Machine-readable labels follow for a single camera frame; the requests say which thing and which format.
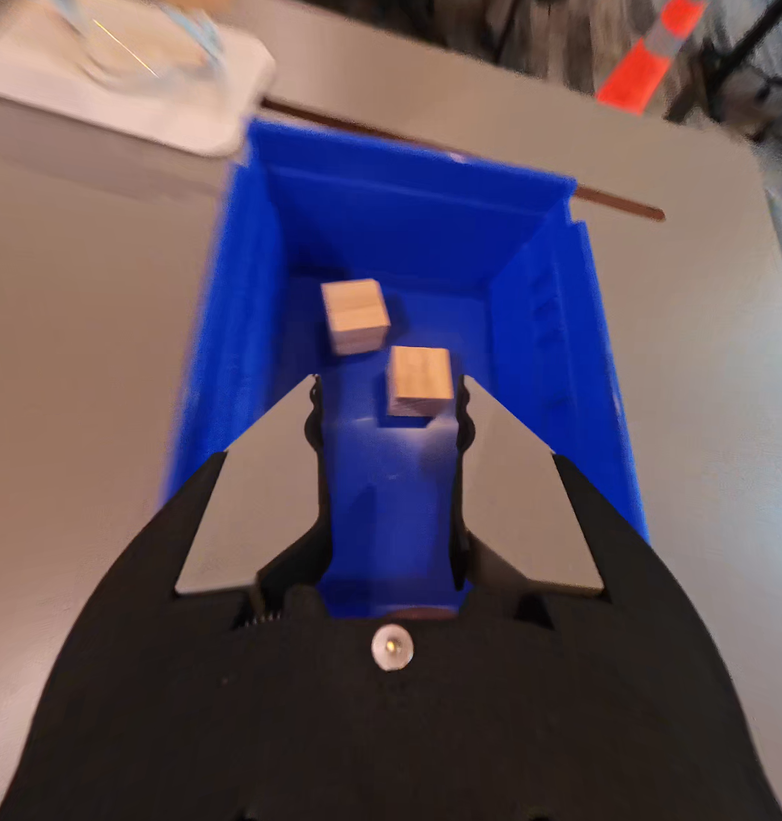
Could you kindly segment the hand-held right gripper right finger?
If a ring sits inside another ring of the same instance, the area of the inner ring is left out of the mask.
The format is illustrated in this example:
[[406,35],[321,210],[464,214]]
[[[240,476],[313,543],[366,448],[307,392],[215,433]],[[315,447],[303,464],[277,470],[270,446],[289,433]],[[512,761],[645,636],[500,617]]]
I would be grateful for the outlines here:
[[516,594],[601,594],[554,451],[476,379],[456,395],[452,580]]

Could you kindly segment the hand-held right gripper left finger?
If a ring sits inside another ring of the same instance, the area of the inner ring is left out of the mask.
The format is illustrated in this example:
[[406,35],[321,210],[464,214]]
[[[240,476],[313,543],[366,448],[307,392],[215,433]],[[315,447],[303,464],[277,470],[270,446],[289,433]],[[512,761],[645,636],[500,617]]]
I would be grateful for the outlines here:
[[284,594],[333,559],[320,375],[308,375],[224,456],[175,584],[179,594]]

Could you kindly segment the blue-striped wooden cube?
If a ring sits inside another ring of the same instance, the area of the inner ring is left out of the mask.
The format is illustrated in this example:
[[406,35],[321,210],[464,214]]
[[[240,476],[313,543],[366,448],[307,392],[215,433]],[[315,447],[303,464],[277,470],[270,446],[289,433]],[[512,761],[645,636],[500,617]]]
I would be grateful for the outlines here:
[[434,418],[455,401],[445,348],[391,346],[385,374],[389,416]]
[[336,356],[371,353],[385,347],[390,319],[375,279],[324,282],[320,290]]

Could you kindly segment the blue plastic bin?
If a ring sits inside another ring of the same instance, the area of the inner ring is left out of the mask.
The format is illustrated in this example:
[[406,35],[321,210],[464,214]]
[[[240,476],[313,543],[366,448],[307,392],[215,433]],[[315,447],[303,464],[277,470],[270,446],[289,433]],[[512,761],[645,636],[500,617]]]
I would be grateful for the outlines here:
[[390,345],[446,349],[649,530],[574,181],[403,143],[253,121],[222,208],[164,498],[308,375],[320,375],[344,617],[454,607],[457,425],[386,411],[386,350],[336,356],[321,285],[374,279]]

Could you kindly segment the white stand base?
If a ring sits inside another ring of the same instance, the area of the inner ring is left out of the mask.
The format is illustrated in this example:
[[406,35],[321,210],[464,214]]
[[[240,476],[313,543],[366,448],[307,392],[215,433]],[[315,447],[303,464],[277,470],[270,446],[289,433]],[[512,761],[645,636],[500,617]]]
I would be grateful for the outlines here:
[[227,157],[273,56],[219,24],[231,2],[0,2],[0,98],[201,157]]

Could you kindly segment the red orange object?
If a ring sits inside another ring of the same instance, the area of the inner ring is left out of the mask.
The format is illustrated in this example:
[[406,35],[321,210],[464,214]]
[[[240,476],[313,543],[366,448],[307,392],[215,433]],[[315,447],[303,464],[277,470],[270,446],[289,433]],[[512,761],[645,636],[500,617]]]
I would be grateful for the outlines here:
[[668,1],[613,68],[595,99],[603,106],[642,115],[676,56],[702,19],[707,2]]

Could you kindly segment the dark desk frame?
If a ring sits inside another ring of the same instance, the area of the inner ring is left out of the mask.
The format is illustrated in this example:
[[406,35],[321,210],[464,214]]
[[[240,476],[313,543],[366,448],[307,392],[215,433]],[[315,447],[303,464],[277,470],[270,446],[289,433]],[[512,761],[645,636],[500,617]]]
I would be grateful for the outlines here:
[[764,104],[772,91],[782,91],[782,76],[766,73],[752,62],[756,49],[781,21],[782,1],[773,1],[729,50],[720,51],[711,40],[704,40],[692,62],[691,82],[673,99],[664,119],[683,125],[691,111],[700,108],[716,124],[724,125],[724,88],[734,75],[744,71],[759,80],[755,105]]

